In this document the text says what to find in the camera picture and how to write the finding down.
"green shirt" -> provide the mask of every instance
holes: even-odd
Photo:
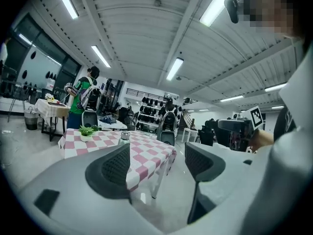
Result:
[[[97,80],[93,80],[93,85],[97,85]],[[78,80],[77,84],[75,84],[72,88],[72,92],[74,94],[76,94],[76,96],[74,97],[74,100],[73,100],[73,104],[70,108],[70,111],[69,112],[72,112],[72,113],[75,113],[75,114],[82,114],[85,110],[84,109],[78,109],[77,108],[77,104],[80,102],[80,92],[83,90],[83,89],[88,89],[89,87],[91,86],[88,78],[86,77],[82,77]]]

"pink checkered tablecloth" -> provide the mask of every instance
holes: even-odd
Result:
[[[138,188],[139,183],[148,180],[158,171],[167,160],[170,170],[175,157],[175,147],[154,140],[142,133],[130,131],[131,137],[131,166],[127,173],[127,188],[130,191]],[[121,132],[99,131],[92,138],[93,141],[82,142],[80,132],[67,129],[58,142],[61,155],[64,159],[79,156],[88,152],[96,151],[105,147],[117,145]]]

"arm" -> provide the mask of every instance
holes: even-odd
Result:
[[[68,89],[67,89],[67,93],[70,94],[71,96],[76,96],[76,94],[74,94],[74,93],[72,92],[72,89],[71,89],[71,88],[68,88]]]
[[[272,144],[274,144],[273,134],[259,129],[255,130],[254,135],[249,142],[252,151],[256,151],[263,146]]]

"backpack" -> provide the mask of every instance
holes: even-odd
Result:
[[[93,80],[90,77],[87,77],[87,79],[90,83],[90,87],[80,91],[77,108],[85,110],[88,106],[96,111],[100,103],[101,93],[99,88],[93,85]]]

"mesh chair backrest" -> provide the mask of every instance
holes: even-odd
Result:
[[[202,144],[213,146],[214,136],[211,130],[210,131],[198,130],[198,134],[199,134],[200,141]]]
[[[195,180],[198,174],[213,166],[213,161],[210,158],[201,153],[194,152],[194,150],[187,145],[185,146],[185,163]]]
[[[226,147],[229,147],[229,134],[230,131],[227,130],[223,130],[221,128],[218,127],[218,120],[216,120],[213,124],[213,129],[215,132],[215,136],[216,136],[216,140],[217,143],[224,145]]]
[[[98,118],[96,112],[84,111],[82,115],[82,124],[85,127],[92,127],[93,125],[98,125]]]
[[[126,185],[126,175],[131,165],[129,152],[129,149],[124,150],[102,164],[101,173],[105,179],[119,186]]]

